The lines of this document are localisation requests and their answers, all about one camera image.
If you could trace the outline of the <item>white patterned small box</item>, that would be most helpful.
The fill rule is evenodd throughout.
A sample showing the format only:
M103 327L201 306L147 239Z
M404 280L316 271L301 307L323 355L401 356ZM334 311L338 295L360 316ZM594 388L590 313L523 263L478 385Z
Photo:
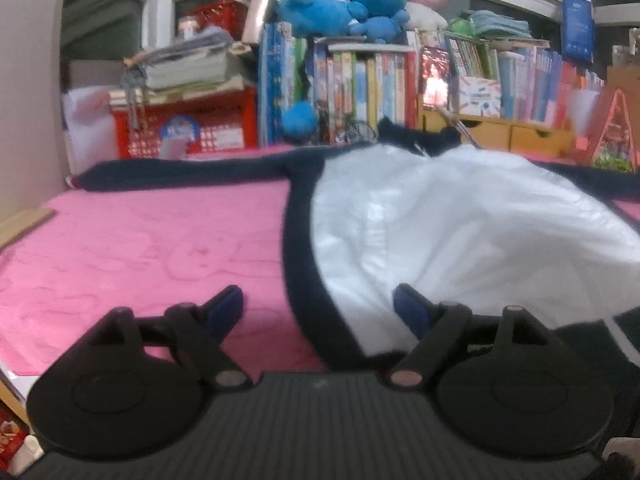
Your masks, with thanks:
M462 115L499 118L501 84L493 79L460 77L457 111Z

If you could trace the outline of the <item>smartphone with lit screen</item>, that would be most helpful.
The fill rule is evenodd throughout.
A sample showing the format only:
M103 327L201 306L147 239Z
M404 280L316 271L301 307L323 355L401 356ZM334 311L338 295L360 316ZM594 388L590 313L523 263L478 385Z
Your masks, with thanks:
M449 99L450 59L446 50L423 47L421 51L422 105L447 107Z

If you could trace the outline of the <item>row of books right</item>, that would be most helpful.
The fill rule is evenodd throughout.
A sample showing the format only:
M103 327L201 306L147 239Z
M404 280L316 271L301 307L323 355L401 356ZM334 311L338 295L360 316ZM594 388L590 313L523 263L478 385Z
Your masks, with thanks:
M477 77L501 84L501 119L561 128L570 97L578 90L598 94L604 80L578 67L543 39L480 39L448 30L420 33L421 47L446 50L450 59L448 110L457 111L458 79Z

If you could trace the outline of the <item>red plastic crate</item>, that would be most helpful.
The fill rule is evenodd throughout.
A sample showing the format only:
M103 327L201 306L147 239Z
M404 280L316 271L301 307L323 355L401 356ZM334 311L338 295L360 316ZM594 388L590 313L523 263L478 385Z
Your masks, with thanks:
M258 147L257 93L253 88L189 101L112 110L121 158L160 158L177 141L186 156L211 155Z

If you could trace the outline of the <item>blue cardboard box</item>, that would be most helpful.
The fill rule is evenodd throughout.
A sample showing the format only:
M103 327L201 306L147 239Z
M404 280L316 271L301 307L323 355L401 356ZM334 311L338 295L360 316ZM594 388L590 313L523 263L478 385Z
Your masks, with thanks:
M594 21L589 0L562 0L562 53L579 63L591 63Z

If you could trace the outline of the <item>brown cardboard box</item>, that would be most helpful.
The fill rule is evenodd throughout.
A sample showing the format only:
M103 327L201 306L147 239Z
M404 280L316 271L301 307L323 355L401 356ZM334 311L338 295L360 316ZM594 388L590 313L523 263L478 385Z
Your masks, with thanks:
M608 66L608 84L625 92L635 108L639 107L640 66L628 64L624 66Z

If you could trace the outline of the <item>folded teal towel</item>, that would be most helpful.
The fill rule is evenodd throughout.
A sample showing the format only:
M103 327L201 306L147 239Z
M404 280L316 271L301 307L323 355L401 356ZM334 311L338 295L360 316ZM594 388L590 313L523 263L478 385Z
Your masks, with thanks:
M472 12L469 20L474 36L480 39L533 38L528 21L516 20L488 10Z

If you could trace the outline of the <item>pink bunny pattern blanket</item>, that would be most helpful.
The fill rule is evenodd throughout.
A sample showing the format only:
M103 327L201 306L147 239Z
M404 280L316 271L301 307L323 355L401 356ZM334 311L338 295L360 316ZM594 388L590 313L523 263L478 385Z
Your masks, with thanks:
M1 361L42 373L114 307L155 313L178 302L243 289L250 322L235 352L261 370L280 360L324 364L288 303L283 264L283 181L88 192L58 198L60 213L1 255ZM406 353L350 370L393 362Z

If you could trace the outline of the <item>white and navy jacket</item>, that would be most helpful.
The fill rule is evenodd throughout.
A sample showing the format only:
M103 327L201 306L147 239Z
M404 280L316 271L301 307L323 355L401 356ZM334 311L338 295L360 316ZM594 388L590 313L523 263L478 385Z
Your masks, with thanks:
M520 306L586 360L639 362L635 174L533 162L381 122L374 143L205 162L101 162L88 192L283 180L282 264L305 337L334 368L411 351L434 322L408 299L496 316Z

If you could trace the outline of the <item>row of books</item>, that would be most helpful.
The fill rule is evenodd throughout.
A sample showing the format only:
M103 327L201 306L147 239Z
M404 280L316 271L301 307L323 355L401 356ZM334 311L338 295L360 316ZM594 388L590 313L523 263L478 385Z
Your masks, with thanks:
M420 33L421 47L446 50L450 59L448 110L457 111L458 79L477 77L501 84L501 119L561 128L570 97L578 90L598 94L604 80L578 67L543 39L480 39L448 30Z
M342 144L373 141L378 123L418 123L416 32L391 44L363 37L296 38L285 22L262 28L257 67L257 139Z

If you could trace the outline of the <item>pink triangular toy house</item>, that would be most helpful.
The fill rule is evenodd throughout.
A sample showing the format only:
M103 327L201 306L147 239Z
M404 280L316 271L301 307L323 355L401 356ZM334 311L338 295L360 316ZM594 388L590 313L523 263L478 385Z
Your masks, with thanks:
M635 174L638 153L625 93L605 87L599 94L587 135L575 141L575 160L580 166Z

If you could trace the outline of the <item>white paper bag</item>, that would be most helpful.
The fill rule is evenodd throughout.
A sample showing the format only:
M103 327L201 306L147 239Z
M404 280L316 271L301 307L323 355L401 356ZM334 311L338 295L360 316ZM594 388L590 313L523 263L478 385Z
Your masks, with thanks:
M119 159L111 90L114 87L91 86L62 95L64 139L72 174Z

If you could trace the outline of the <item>row of books left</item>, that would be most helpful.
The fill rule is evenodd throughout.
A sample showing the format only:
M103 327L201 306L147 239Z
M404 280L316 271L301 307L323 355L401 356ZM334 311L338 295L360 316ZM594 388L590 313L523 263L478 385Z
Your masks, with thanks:
M262 28L257 67L257 139L342 144L373 141L378 123L418 123L416 32L391 44L363 37L296 38L285 22Z

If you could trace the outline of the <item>green ball toy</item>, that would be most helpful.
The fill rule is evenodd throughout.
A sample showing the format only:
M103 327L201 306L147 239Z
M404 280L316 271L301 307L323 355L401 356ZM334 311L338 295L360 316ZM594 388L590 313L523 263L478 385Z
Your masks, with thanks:
M448 32L454 35L474 38L474 26L470 20L466 18L454 18L447 27Z

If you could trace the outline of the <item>wooden drawer organizer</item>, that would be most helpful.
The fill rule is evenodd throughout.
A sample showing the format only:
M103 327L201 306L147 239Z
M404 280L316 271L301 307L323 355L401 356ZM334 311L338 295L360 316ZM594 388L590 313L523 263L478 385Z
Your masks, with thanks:
M570 130L550 129L536 122L456 115L482 148L526 156L562 158L574 150L575 137Z

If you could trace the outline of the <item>stack of papers and books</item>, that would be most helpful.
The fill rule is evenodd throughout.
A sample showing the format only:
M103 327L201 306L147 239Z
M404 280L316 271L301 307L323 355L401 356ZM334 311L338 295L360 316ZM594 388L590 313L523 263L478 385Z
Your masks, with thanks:
M189 39L127 58L120 88L110 92L110 105L123 110L255 86L252 49L226 30L208 26Z

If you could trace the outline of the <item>blue whale plush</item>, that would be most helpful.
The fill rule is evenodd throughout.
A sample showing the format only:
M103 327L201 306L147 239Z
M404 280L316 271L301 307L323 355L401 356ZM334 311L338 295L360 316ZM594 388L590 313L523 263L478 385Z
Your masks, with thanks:
M350 0L280 0L277 14L296 38L355 36L374 44L390 44L410 18L405 9L370 18L363 4Z

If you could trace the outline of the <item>red basket upper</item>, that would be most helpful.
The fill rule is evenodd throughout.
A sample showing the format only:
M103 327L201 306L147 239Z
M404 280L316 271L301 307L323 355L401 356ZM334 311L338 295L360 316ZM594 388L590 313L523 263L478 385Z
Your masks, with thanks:
M218 26L239 41L243 35L247 12L248 3L245 0L218 0L191 11L189 16L196 19L200 29Z

